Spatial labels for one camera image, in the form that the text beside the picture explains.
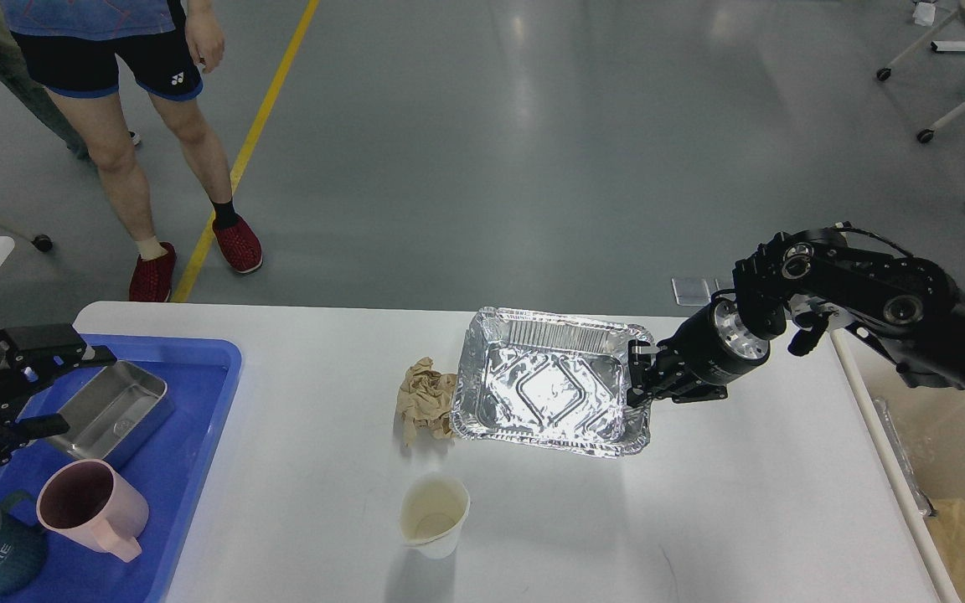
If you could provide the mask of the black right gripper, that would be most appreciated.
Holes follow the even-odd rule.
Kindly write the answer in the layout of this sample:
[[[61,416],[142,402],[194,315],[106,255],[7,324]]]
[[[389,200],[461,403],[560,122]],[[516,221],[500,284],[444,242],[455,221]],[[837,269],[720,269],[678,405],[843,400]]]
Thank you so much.
[[[729,383],[770,358],[771,344],[744,325],[735,301],[714,299],[658,346],[637,339],[627,352],[629,382],[642,382],[627,390],[627,407],[638,409],[658,399],[724,399]]]

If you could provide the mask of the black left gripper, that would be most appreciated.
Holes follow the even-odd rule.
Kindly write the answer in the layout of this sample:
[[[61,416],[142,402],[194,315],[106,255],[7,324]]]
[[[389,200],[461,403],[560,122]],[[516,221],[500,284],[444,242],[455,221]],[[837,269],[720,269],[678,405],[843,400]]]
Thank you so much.
[[[37,394],[76,369],[115,362],[108,347],[92,346],[69,324],[14,326],[0,331],[0,386],[13,394]],[[64,435],[69,428],[62,415],[0,420],[0,466],[20,447]]]

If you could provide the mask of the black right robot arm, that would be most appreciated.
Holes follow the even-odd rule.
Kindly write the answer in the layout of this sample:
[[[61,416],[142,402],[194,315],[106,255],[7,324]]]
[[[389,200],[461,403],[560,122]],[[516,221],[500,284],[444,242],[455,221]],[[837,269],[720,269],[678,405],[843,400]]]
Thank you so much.
[[[938,264],[897,244],[855,248],[847,222],[780,232],[732,271],[732,285],[673,336],[628,344],[627,405],[724,399],[770,358],[788,324],[801,358],[842,329],[888,360],[908,387],[965,390],[965,291]]]

